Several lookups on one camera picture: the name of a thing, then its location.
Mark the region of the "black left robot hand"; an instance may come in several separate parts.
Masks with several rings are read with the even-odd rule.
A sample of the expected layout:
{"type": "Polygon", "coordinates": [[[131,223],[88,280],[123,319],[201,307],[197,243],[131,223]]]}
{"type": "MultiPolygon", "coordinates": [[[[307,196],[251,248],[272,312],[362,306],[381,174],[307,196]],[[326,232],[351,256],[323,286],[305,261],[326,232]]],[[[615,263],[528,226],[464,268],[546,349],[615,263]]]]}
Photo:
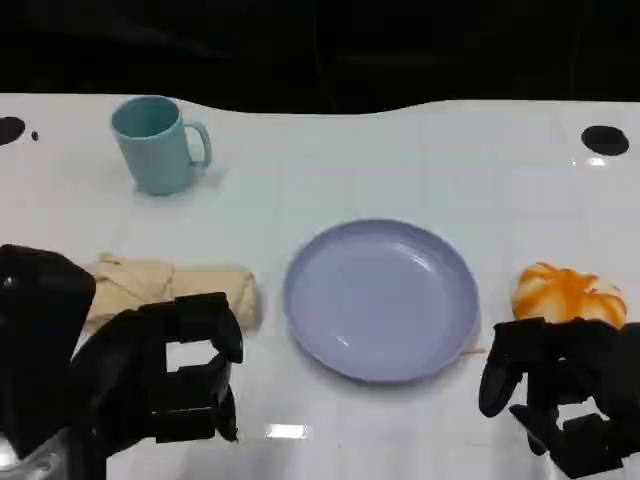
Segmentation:
{"type": "Polygon", "coordinates": [[[223,292],[177,297],[124,310],[71,363],[73,423],[111,456],[139,441],[238,439],[231,368],[243,361],[239,324],[223,292]],[[167,367],[170,343],[207,341],[211,360],[167,367]]]}

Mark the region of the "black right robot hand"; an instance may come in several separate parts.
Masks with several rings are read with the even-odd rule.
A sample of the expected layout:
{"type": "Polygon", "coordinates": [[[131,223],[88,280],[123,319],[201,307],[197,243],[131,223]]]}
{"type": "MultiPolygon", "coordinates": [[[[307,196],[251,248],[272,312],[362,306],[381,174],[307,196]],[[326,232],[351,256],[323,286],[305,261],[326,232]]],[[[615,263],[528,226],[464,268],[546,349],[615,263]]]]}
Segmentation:
{"type": "Polygon", "coordinates": [[[509,410],[571,479],[620,469],[639,451],[639,326],[498,323],[478,401],[488,418],[509,410]]]}

